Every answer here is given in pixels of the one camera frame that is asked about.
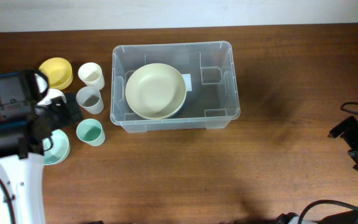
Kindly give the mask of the white plastic bowl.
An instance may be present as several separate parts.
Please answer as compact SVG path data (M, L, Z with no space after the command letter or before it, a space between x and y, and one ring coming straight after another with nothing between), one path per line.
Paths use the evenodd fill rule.
M52 102L53 98L58 97L61 97L64 103L67 102L67 99L63 92L58 89L47 88L47 82L38 74L35 74L35 77L40 93L43 93L45 90L48 90L45 97L37 103L38 105L49 105Z

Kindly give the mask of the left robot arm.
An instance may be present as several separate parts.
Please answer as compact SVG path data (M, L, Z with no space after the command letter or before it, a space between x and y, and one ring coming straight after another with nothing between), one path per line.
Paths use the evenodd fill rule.
M37 105L31 114L0 121L0 223L45 223L45 166L63 162L70 141L63 128L82 119L74 93Z

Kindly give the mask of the beige plate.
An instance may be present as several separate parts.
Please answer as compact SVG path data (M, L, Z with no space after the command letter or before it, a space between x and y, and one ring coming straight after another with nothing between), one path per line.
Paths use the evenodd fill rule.
M164 63L138 68L128 79L125 97L130 109L145 119L166 119L176 114L186 100L181 73Z

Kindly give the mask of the blue plate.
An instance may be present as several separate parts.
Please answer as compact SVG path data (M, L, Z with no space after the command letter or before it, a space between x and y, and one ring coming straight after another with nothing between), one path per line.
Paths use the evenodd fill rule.
M175 115L177 115L178 113L180 113L181 110L183 109L184 105L185 105L184 103L181 104L180 107L178 107L172 114L167 116L167 119L170 119L170 118L174 117Z

